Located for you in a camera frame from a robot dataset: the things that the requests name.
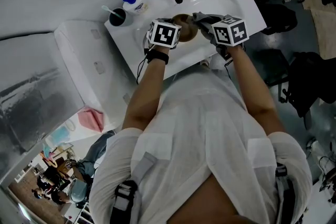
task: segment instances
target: backpack strap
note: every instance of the backpack strap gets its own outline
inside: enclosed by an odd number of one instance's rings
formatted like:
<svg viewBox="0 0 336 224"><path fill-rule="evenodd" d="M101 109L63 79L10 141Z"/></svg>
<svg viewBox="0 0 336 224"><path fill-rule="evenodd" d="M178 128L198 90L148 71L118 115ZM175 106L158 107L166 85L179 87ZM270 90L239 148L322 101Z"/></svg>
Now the backpack strap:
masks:
<svg viewBox="0 0 336 224"><path fill-rule="evenodd" d="M286 166L279 163L277 165L275 176L279 194L279 211L276 224L290 224L295 207L293 182L287 174Z"/></svg>
<svg viewBox="0 0 336 224"><path fill-rule="evenodd" d="M153 155L145 152L142 159L133 170L130 179L120 183L116 187L110 219L111 224L138 223L141 207L141 197L138 192L138 185L156 161L157 159Z"/></svg>

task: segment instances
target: white bottle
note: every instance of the white bottle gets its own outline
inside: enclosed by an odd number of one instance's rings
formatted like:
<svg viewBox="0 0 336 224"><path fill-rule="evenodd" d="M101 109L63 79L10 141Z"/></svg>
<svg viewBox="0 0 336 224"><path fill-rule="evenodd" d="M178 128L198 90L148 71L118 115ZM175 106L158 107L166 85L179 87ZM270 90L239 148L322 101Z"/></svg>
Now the white bottle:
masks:
<svg viewBox="0 0 336 224"><path fill-rule="evenodd" d="M133 15L144 13L148 5L143 0L123 0L122 8Z"/></svg>

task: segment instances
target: gray floor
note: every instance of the gray floor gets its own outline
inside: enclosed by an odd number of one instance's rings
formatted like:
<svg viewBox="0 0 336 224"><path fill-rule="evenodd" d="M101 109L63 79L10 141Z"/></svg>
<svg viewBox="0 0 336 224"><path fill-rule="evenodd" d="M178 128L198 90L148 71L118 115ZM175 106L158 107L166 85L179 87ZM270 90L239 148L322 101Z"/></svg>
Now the gray floor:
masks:
<svg viewBox="0 0 336 224"><path fill-rule="evenodd" d="M298 26L295 29L270 36L257 33L245 42L246 52L263 79L266 78L267 71L263 69L260 60L256 57L256 52L260 50L280 49L289 62L293 60L293 52L313 51L319 53L316 31L310 11L304 10L301 4L297 4L294 1L286 3L286 6L296 12ZM228 70L233 82L237 85L232 64L228 66ZM287 89L287 86L287 83L284 83L282 88ZM286 130L299 142L302 148L306 151L307 142L312 137L316 137L324 150L328 152L329 143L333 139L333 130L335 130L336 120L334 115L336 115L336 105L326 103L319 105L319 100L317 100L311 107L312 128L307 131L304 127L303 119L298 117L294 107L289 103L282 104L278 101L278 86L274 86L270 90ZM321 172L311 156L309 154L307 156L313 182L315 182Z"/></svg>

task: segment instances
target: towel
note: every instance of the towel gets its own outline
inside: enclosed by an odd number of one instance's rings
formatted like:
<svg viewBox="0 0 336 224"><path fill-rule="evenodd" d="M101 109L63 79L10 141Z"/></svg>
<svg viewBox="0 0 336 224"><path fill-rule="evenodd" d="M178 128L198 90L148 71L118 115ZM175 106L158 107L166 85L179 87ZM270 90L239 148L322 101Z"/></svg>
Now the towel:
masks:
<svg viewBox="0 0 336 224"><path fill-rule="evenodd" d="M201 30L202 35L210 40L212 45L217 46L216 38L214 36L211 25L221 20L224 20L226 16L218 14L203 14L201 12L193 13L193 22Z"/></svg>
<svg viewBox="0 0 336 224"><path fill-rule="evenodd" d="M93 108L85 107L78 114L79 123L93 131L102 132L104 129L104 115Z"/></svg>

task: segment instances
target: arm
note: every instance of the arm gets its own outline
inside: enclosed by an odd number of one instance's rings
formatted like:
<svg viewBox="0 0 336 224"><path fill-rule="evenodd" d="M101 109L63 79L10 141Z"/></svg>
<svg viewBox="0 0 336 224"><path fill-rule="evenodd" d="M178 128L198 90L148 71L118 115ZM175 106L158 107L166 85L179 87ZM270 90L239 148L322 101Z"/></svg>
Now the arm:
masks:
<svg viewBox="0 0 336 224"><path fill-rule="evenodd" d="M60 187L59 187L59 190L60 191L63 191L67 186L69 186L69 184L71 183L70 180L67 180L64 184L62 184Z"/></svg>
<svg viewBox="0 0 336 224"><path fill-rule="evenodd" d="M169 53L169 48L157 46L157 51ZM156 115L162 92L165 62L153 59L147 66L146 72L134 92L127 107L122 129L137 128L145 130Z"/></svg>
<svg viewBox="0 0 336 224"><path fill-rule="evenodd" d="M44 182L48 183L49 185L53 186L54 182L52 182L50 179L48 178L44 178Z"/></svg>
<svg viewBox="0 0 336 224"><path fill-rule="evenodd" d="M90 213L95 224L110 223L115 188L131 176L131 159L142 131L122 130L106 149L105 158L93 178Z"/></svg>
<svg viewBox="0 0 336 224"><path fill-rule="evenodd" d="M286 132L276 112L273 98L241 46L228 47L235 66L238 82L248 113L265 130L267 135L273 132Z"/></svg>
<svg viewBox="0 0 336 224"><path fill-rule="evenodd" d="M86 182L80 173L80 171L77 169L77 167L72 167L72 170L74 171L74 176L79 179L80 181Z"/></svg>

